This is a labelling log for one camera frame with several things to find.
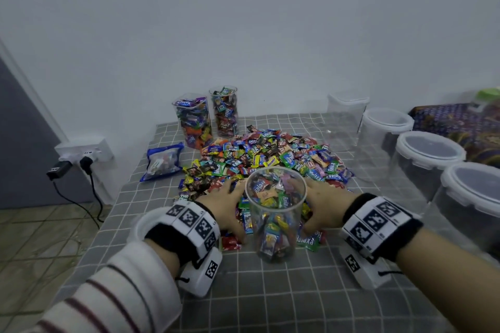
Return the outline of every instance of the white sleeve with stripes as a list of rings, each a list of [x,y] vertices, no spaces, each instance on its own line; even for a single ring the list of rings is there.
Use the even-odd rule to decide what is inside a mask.
[[[146,243],[131,242],[31,331],[163,333],[181,309],[165,264]]]

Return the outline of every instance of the pouch containing small items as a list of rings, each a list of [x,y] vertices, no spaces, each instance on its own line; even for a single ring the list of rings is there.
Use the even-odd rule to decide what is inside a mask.
[[[179,154],[184,148],[184,144],[179,142],[176,145],[164,148],[154,148],[147,150],[147,169],[140,182],[169,177],[182,170],[179,167]]]

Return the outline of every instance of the door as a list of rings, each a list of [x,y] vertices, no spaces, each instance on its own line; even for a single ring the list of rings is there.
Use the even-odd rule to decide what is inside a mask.
[[[46,172],[57,163],[57,136],[0,58],[0,209],[66,204]],[[80,169],[56,180],[77,203],[92,200]]]

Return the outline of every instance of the person's left hand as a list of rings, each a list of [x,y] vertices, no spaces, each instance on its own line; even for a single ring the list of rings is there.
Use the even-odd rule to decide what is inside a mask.
[[[214,214],[220,230],[229,230],[240,242],[245,242],[245,229],[235,214],[236,204],[245,191],[245,181],[240,180],[231,193],[230,188],[231,181],[227,179],[221,188],[198,197],[196,201],[202,203]]]

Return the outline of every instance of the tiled floor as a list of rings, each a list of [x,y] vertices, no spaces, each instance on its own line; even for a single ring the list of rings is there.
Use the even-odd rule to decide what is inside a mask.
[[[99,210],[97,203],[84,207],[93,216]],[[96,234],[92,219],[73,204],[0,210],[0,332],[36,322]]]

